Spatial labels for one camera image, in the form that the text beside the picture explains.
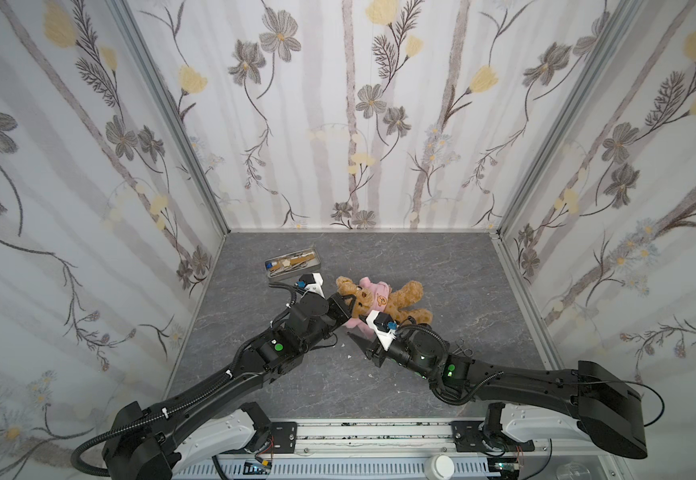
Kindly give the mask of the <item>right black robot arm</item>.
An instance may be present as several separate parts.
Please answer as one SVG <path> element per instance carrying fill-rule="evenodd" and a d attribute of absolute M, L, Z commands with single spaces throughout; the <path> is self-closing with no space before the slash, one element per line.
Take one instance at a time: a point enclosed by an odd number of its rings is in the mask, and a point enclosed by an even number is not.
<path fill-rule="evenodd" d="M 538 407 L 573 419 L 608 453 L 636 460 L 648 456 L 642 396 L 595 362 L 560 370 L 495 365 L 449 351 L 441 336 L 416 325 L 400 329 L 387 347 L 379 339 L 348 336 L 375 366 L 397 363 L 425 379 L 447 405 L 495 401 Z"/>

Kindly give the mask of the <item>pink fleece bear hoodie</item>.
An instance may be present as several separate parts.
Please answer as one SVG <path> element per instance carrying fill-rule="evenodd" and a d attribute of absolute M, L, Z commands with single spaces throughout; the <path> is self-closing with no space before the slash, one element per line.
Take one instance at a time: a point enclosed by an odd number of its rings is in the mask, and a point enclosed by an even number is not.
<path fill-rule="evenodd" d="M 366 316 L 371 310 L 385 311 L 391 287 L 385 282 L 374 283 L 368 277 L 361 278 L 357 283 L 348 277 L 339 277 L 336 283 L 340 295 L 349 297 L 346 303 L 350 306 L 351 318 L 345 327 L 372 333 L 373 330 L 365 322 Z"/>

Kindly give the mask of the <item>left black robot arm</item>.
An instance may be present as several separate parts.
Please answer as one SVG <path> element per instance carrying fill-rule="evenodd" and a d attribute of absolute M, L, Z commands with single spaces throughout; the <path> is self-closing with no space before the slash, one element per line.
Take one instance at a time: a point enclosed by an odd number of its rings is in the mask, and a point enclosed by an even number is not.
<path fill-rule="evenodd" d="M 125 407 L 104 442 L 105 475 L 112 479 L 170 479 L 187 456 L 188 437 L 228 404 L 287 374 L 323 339 L 351 318 L 353 295 L 308 292 L 272 325 L 247 340 L 223 371 L 144 410 Z"/>

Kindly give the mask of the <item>brown teddy bear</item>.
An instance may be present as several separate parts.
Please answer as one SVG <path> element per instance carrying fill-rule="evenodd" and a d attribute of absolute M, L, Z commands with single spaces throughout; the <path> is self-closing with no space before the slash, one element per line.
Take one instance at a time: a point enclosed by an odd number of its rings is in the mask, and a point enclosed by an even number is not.
<path fill-rule="evenodd" d="M 386 282 L 372 282 L 368 277 L 361 278 L 357 283 L 348 277 L 336 279 L 338 293 L 341 296 L 353 296 L 355 303 L 351 310 L 351 318 L 345 323 L 348 329 L 360 329 L 373 333 L 365 319 L 371 311 L 378 311 L 391 316 L 398 325 L 410 322 L 415 324 L 430 324 L 433 313 L 425 308 L 415 308 L 423 299 L 424 289 L 420 282 L 409 281 L 398 290 L 394 290 Z"/>

